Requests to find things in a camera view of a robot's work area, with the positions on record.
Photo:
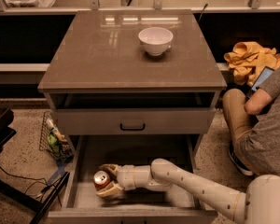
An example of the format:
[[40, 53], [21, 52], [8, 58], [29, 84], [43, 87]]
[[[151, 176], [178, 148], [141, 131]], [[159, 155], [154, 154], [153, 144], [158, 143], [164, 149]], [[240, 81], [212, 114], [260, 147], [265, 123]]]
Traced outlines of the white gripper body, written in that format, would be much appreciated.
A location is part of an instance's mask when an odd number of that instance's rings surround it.
[[124, 190], [135, 189], [136, 185], [134, 182], [134, 166], [121, 166], [118, 170], [117, 181]]

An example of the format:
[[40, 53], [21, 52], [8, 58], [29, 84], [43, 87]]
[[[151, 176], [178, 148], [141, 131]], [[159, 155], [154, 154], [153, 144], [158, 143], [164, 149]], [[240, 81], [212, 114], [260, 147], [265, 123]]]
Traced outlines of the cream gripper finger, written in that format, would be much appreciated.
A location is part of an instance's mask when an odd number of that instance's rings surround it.
[[104, 188], [96, 191], [96, 195], [101, 198], [116, 198], [124, 192], [124, 188], [116, 181], [111, 181]]
[[112, 176], [117, 176], [120, 170], [120, 166], [114, 163], [102, 164], [99, 169], [112, 174]]

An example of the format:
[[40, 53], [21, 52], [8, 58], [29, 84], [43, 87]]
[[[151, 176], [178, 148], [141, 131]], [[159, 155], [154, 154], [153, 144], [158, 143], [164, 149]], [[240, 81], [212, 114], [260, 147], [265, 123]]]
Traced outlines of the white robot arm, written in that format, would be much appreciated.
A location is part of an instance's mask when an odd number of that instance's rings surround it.
[[241, 192], [183, 170], [165, 159], [150, 165], [103, 164], [94, 175], [97, 195], [108, 197], [144, 188], [165, 191], [176, 185], [236, 224], [280, 224], [280, 176], [261, 175]]

